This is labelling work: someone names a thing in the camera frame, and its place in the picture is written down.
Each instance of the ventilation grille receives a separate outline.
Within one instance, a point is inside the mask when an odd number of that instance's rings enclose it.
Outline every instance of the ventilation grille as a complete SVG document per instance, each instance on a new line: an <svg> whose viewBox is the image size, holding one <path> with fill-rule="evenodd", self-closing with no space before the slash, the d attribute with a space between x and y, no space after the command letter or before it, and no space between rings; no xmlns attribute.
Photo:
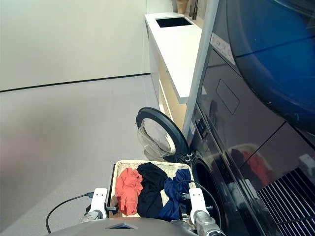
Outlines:
<svg viewBox="0 0 315 236"><path fill-rule="evenodd" d="M258 191L284 236L315 235L315 187L298 168Z"/></svg>

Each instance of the washer door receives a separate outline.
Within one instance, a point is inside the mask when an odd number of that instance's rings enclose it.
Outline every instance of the washer door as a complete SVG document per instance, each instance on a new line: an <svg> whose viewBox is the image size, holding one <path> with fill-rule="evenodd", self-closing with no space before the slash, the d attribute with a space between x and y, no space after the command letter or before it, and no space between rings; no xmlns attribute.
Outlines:
<svg viewBox="0 0 315 236"><path fill-rule="evenodd" d="M315 134L315 1L227 1L227 22L248 86L275 113Z"/></svg>
<svg viewBox="0 0 315 236"><path fill-rule="evenodd" d="M138 139L153 160L184 163L190 155L179 128L165 114L151 107L141 108L136 117Z"/></svg>

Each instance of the laundry basket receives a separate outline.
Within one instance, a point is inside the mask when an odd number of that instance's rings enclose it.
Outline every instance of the laundry basket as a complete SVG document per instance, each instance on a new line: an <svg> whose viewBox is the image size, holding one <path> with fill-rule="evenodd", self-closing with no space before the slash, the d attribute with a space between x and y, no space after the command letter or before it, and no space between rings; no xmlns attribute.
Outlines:
<svg viewBox="0 0 315 236"><path fill-rule="evenodd" d="M117 203L117 199L115 197L115 187L116 187L116 179L117 177L123 172L124 169L126 168L132 168L137 169L139 165L151 162L155 164L157 167L161 168L168 177L173 179L173 177L176 176L177 170L181 169L189 169L190 172L190 178L193 180L192 177L192 172L191 168L187 164L180 164L180 163L170 163L170 162L160 162L160 161L140 161L140 160L122 160L116 162L114 173L113 173L113 183L112 183L112 189L111 189L111 196L110 196L110 206L114 207L115 204ZM195 188L196 185L194 183L189 183L190 188ZM168 196L165 194L164 189L161 191L161 196L162 196L162 202L163 206L167 203L169 200ZM135 215L124 215L121 212L118 212L115 217L141 217L138 213Z"/></svg>

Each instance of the faucet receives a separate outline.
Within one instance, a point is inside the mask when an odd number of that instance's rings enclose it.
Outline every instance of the faucet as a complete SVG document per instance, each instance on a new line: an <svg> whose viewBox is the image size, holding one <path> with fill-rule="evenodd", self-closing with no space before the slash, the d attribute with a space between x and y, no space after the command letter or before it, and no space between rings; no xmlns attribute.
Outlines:
<svg viewBox="0 0 315 236"><path fill-rule="evenodd" d="M197 19L197 11L198 11L198 0L195 0L195 7L193 8L192 11L192 5L189 7L189 16L192 17L192 20Z"/></svg>

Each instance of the black baseboard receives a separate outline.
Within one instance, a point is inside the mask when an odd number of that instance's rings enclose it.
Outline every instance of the black baseboard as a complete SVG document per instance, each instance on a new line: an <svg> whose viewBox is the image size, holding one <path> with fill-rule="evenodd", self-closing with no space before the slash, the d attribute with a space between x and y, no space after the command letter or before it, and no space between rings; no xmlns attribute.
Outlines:
<svg viewBox="0 0 315 236"><path fill-rule="evenodd" d="M134 75L122 75L122 76L114 76L114 77L107 77L107 78L90 79L90 80L77 80L77 81L70 81L70 82L60 82L60 83L54 83L54 84L36 85L36 86L29 86L29 87L23 87L23 88L11 88L11 89L6 89L6 90L1 90L0 92L9 92L9 91L22 90L22 89L33 89L33 88L55 86L55 85L67 85L67 84L89 82L89 81L98 81L98 80L111 80L111 79L135 77L135 76L141 76L141 75L150 75L150 73L134 74Z"/></svg>

